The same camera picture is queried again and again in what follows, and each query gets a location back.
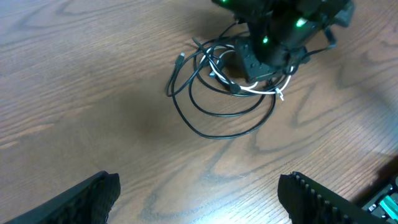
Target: cable connector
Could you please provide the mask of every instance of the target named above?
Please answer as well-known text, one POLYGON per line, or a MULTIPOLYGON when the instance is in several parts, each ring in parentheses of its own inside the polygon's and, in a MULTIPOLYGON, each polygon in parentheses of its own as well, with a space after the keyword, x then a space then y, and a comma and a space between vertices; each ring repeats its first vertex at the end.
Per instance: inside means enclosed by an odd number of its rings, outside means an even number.
POLYGON ((178 67, 181 66, 181 64, 184 61, 184 59, 185 59, 185 53, 182 52, 182 53, 180 53, 180 55, 175 60, 175 65, 178 66, 178 67))
POLYGON ((285 101, 285 99, 284 99, 284 94, 282 93, 282 91, 281 91, 279 88, 276 88, 276 89, 275 89, 275 92, 278 94, 279 98, 280 98, 282 101, 285 101))
POLYGON ((236 83, 232 83, 229 86, 229 91, 231 93, 238 94, 241 91, 241 87, 238 84, 236 84, 236 83))

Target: wood grain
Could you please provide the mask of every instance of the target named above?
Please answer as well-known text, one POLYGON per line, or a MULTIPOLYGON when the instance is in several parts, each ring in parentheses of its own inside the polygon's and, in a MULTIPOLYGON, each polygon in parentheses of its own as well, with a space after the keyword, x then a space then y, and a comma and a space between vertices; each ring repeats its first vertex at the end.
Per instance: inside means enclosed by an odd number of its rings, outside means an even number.
MULTIPOLYGON (((109 223, 288 223, 276 189, 293 170, 355 198, 398 155, 398 2, 356 4, 352 26, 333 28, 338 47, 300 68, 259 131, 214 141, 163 89, 190 38, 215 37, 229 12, 207 0, 1 1, 0 222, 100 170, 121 177, 109 223)), ((255 100, 194 92, 215 111, 255 100)), ((211 134, 267 108, 221 119, 178 101, 211 134)))

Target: green led light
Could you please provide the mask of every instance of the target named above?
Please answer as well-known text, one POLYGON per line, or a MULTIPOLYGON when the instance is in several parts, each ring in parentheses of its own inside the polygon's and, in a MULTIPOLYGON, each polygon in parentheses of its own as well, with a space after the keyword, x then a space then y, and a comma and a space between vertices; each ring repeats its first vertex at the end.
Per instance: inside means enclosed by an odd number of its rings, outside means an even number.
POLYGON ((297 26, 297 27, 302 27, 302 26, 304 26, 304 24, 306 24, 306 23, 307 23, 307 20, 306 20, 306 19, 300 18, 300 19, 297 21, 296 26, 297 26))

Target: black cable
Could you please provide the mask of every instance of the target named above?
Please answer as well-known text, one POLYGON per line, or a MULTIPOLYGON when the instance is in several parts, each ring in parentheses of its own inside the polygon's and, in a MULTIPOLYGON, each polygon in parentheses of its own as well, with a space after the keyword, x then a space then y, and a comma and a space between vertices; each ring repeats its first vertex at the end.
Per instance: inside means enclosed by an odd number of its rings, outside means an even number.
POLYGON ((295 73, 297 72, 297 70, 299 69, 299 66, 300 66, 301 62, 304 61, 307 57, 309 57, 309 56, 311 56, 311 55, 318 54, 318 53, 320 53, 320 52, 322 52, 322 51, 326 51, 326 50, 328 50, 328 47, 325 47, 325 48, 322 48, 322 49, 318 49, 318 50, 313 50, 313 51, 310 51, 310 52, 306 53, 306 54, 303 55, 301 58, 299 58, 298 60, 296 60, 295 62, 293 62, 293 64, 289 65, 289 66, 287 67, 287 69, 290 69, 291 67, 293 67, 293 70, 288 71, 288 72, 285 72, 285 74, 286 74, 286 75, 289 75, 289 74, 293 75, 293 74, 295 74, 295 73))
MULTIPOLYGON (((203 108, 201 108, 196 101, 193 98, 192 95, 192 84, 194 81, 194 78, 197 77, 199 79, 199 81, 204 84, 206 87, 208 87, 209 89, 216 91, 218 93, 222 93, 222 94, 226 94, 226 95, 231 95, 231 96, 240 96, 240 97, 249 97, 249 96, 257 96, 257 94, 255 93, 231 93, 230 91, 224 91, 224 90, 219 90, 213 86, 211 86, 210 84, 208 84, 206 81, 204 81, 204 79, 202 79, 202 77, 200 76, 200 71, 205 68, 208 67, 210 65, 210 63, 212 64, 212 66, 214 66, 214 68, 216 69, 217 72, 219 72, 221 74, 221 76, 223 76, 226 81, 228 82, 228 84, 226 86, 231 86, 231 85, 236 85, 236 84, 232 84, 231 81, 225 76, 225 74, 222 72, 223 67, 219 67, 216 63, 214 63, 214 59, 218 59, 221 60, 220 58, 218 58, 217 56, 215 56, 213 54, 215 48, 217 46, 223 46, 226 48, 229 48, 227 45, 228 42, 234 41, 235 39, 237 39, 238 37, 242 36, 243 34, 247 34, 247 32, 242 32, 240 34, 234 35, 232 37, 223 37, 225 35, 225 33, 230 30, 230 28, 232 28, 233 26, 235 26, 236 24, 232 24, 230 25, 217 39, 213 39, 213 40, 209 40, 206 41, 205 43, 201 44, 199 43, 199 41, 197 41, 196 39, 193 39, 194 42, 197 44, 198 49, 197 51, 190 55, 188 58, 184 59, 184 55, 180 55, 175 63, 175 68, 173 70, 173 74, 170 77, 170 79, 168 80, 167 84, 166 84, 166 95, 167 96, 171 96, 173 98, 173 103, 179 113, 179 115, 181 116, 181 118, 184 120, 184 122, 188 125, 188 127, 190 129, 192 129, 195 133, 197 133, 198 135, 205 137, 205 138, 210 138, 210 139, 230 139, 230 138, 236 138, 245 134, 249 134, 253 131, 255 131, 257 128, 259 128, 261 125, 263 125, 267 119, 269 118, 269 116, 272 114, 274 108, 275 108, 275 101, 276 101, 276 96, 273 95, 272 96, 272 104, 271 107, 269 108, 268 112, 264 115, 264 117, 253 127, 249 128, 246 131, 237 133, 237 134, 230 134, 230 135, 224 135, 224 136, 214 136, 214 135, 207 135, 207 134, 203 134, 202 132, 198 131, 196 128, 194 128, 190 122, 186 119, 186 117, 183 115, 180 107, 178 106, 177 100, 175 98, 175 96, 177 94, 179 94, 187 85, 189 85, 188 87, 188 93, 190 95, 190 99, 191 102, 193 103, 193 105, 200 110, 201 112, 211 115, 211 116, 217 116, 217 117, 235 117, 235 116, 241 116, 241 115, 245 115, 251 111, 253 111, 254 109, 256 109, 264 100, 264 98, 266 97, 265 95, 261 95, 259 100, 250 108, 244 110, 244 111, 240 111, 237 113, 226 113, 226 114, 221 114, 221 113, 213 113, 213 112, 209 112, 207 110, 204 110, 203 108), (206 45, 213 43, 213 45, 211 45, 210 47, 205 47, 206 45), (197 56, 203 54, 205 56, 205 59, 199 64, 199 66, 197 65, 197 56), (193 70, 194 72, 192 73, 192 75, 190 76, 190 78, 176 91, 175 90, 175 82, 177 80, 178 74, 181 70, 181 68, 189 61, 193 59, 193 70)), ((268 85, 266 85, 264 87, 264 91, 269 91, 269 90, 275 90, 275 88, 277 88, 278 86, 280 86, 284 81, 286 80, 286 77, 284 79, 278 79, 276 81, 276 85, 273 85, 272 81, 268 82, 268 85)))

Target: wooden table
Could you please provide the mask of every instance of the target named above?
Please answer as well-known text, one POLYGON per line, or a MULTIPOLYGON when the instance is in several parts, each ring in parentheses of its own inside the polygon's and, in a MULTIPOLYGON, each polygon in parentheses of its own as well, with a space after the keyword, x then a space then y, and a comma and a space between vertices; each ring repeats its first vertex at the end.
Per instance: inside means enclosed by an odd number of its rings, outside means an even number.
MULTIPOLYGON (((109 223, 288 223, 276 190, 293 170, 354 199, 398 154, 398 1, 356 5, 351 27, 333 28, 338 47, 300 67, 259 131, 216 141, 185 125, 164 85, 191 37, 216 37, 230 12, 210 0, 1 1, 0 222, 101 170, 121 178, 109 223)), ((214 111, 256 100, 193 91, 214 111)), ((177 99, 211 134, 267 109, 212 118, 177 99)))

